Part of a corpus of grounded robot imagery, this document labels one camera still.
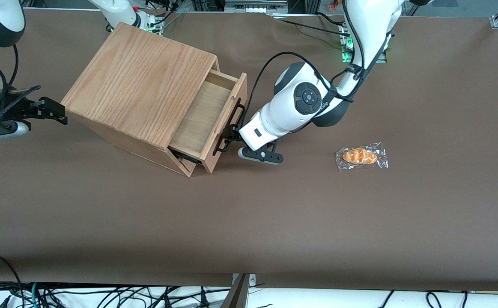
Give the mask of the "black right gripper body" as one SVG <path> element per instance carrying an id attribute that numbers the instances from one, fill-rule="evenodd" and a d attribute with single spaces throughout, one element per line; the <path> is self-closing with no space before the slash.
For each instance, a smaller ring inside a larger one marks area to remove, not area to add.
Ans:
<path id="1" fill-rule="evenodd" d="M 33 102 L 26 95 L 6 95 L 0 102 L 0 121 L 39 119 L 39 111 Z"/>

